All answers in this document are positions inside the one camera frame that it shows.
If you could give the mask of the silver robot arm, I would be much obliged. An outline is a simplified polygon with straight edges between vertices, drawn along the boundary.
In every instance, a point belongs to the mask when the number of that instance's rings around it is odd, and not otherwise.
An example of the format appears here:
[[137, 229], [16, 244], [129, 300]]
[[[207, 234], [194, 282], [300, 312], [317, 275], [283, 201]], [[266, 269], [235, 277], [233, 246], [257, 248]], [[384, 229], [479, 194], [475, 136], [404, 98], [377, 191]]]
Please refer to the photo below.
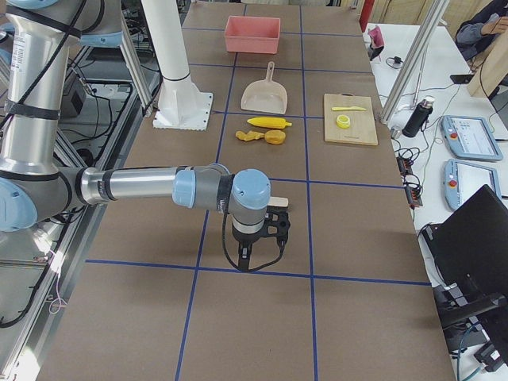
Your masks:
[[10, 84], [1, 123], [1, 229], [27, 229], [81, 205], [164, 197], [187, 208], [216, 210], [238, 241], [233, 267], [250, 271], [253, 244], [288, 240], [286, 212], [270, 205], [271, 184], [259, 170], [232, 174], [221, 164], [100, 171], [53, 161], [69, 49], [126, 42], [118, 1], [9, 1], [14, 26]]

